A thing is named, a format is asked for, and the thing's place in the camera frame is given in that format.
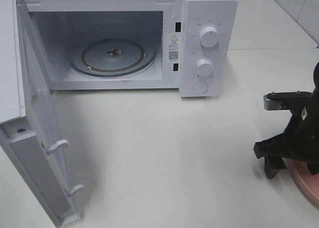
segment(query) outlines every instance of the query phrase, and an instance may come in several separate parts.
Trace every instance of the qr code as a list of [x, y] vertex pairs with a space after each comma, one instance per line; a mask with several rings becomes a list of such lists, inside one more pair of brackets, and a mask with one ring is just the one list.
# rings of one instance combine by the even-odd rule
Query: qr code
[[169, 60], [178, 60], [178, 51], [168, 52]]

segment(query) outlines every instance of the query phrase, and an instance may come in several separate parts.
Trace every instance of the white knob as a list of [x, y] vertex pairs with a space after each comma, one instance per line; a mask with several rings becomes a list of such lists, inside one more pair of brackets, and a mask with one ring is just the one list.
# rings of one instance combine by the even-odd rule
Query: white knob
[[215, 64], [206, 58], [201, 59], [196, 64], [196, 73], [200, 77], [208, 77], [214, 71]]
[[218, 43], [219, 31], [213, 26], [205, 27], [199, 32], [199, 39], [204, 47], [213, 47]]

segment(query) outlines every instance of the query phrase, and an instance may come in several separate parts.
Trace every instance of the microwave door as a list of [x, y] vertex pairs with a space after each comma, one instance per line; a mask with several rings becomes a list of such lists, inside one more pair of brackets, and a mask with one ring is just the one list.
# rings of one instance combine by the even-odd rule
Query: microwave door
[[0, 0], [0, 146], [56, 227], [78, 219], [46, 66], [23, 0]]

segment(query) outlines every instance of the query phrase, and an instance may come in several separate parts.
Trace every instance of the warning label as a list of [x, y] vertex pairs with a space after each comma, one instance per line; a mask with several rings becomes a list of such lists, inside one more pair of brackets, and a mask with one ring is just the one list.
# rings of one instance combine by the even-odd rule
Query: warning label
[[168, 60], [170, 62], [178, 62], [180, 42], [178, 33], [167, 34]]

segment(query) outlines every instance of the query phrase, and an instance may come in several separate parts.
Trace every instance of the white table surface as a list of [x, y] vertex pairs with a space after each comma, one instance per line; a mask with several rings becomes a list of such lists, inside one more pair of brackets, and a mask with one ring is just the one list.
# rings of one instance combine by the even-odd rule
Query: white table surface
[[[264, 111], [262, 96], [314, 87], [319, 50], [302, 49], [314, 42], [282, 12], [272, 0], [239, 0], [236, 50], [218, 98], [181, 99], [177, 90], [54, 93], [70, 167], [85, 185], [76, 194], [85, 217], [69, 227], [318, 226], [317, 209], [289, 173], [267, 180], [252, 151], [290, 117]], [[275, 31], [281, 35], [272, 39]], [[54, 227], [2, 149], [0, 178], [0, 227]]]

